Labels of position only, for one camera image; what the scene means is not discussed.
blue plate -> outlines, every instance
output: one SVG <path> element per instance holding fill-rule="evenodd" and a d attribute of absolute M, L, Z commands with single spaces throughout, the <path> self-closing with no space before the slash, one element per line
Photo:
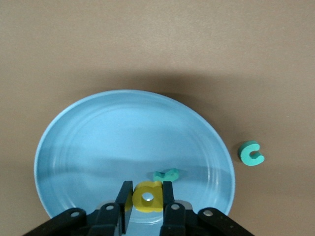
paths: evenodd
<path fill-rule="evenodd" d="M 39 197 L 50 217 L 71 207 L 91 213 L 115 200 L 122 183 L 179 170 L 175 199 L 198 212 L 228 214 L 235 190 L 230 155 L 213 127 L 171 98 L 139 90 L 98 93 L 62 111 L 44 132 L 35 157 Z M 127 235 L 159 234 L 162 212 L 133 209 Z"/>

metal screw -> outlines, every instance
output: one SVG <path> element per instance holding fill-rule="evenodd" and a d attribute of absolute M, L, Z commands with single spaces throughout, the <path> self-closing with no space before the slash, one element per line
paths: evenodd
<path fill-rule="evenodd" d="M 203 212 L 203 214 L 204 214 L 205 216 L 213 216 L 213 213 L 212 213 L 212 211 L 210 211 L 210 210 L 205 210 L 205 211 Z"/>
<path fill-rule="evenodd" d="M 173 205 L 171 206 L 171 208 L 172 208 L 173 210 L 178 210 L 178 209 L 179 209 L 179 205 L 173 204 Z"/>
<path fill-rule="evenodd" d="M 112 210 L 112 209 L 114 209 L 114 206 L 113 206 L 113 205 L 108 205 L 108 206 L 106 207 L 106 210 Z"/>
<path fill-rule="evenodd" d="M 73 213 L 71 213 L 71 217 L 76 217 L 76 216 L 78 216 L 80 214 L 80 212 L 78 212 L 78 211 L 75 211 L 75 212 L 73 212 Z"/>

brown table surface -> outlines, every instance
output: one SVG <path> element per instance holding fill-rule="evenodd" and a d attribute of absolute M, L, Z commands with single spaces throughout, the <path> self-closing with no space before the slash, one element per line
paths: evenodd
<path fill-rule="evenodd" d="M 2 1 L 0 235 L 48 220 L 33 162 L 50 121 L 111 89 L 165 94 L 218 131 L 232 219 L 257 236 L 315 235 L 314 1 Z M 261 165 L 238 159 L 247 140 Z"/>

yellow foam piece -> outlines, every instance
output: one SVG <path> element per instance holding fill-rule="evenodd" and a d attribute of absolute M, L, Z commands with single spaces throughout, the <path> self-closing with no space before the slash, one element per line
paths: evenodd
<path fill-rule="evenodd" d="M 149 201 L 142 197 L 142 194 L 150 193 L 153 198 Z M 133 192 L 132 202 L 134 207 L 141 212 L 163 211 L 163 192 L 160 181 L 144 181 L 139 183 Z"/>

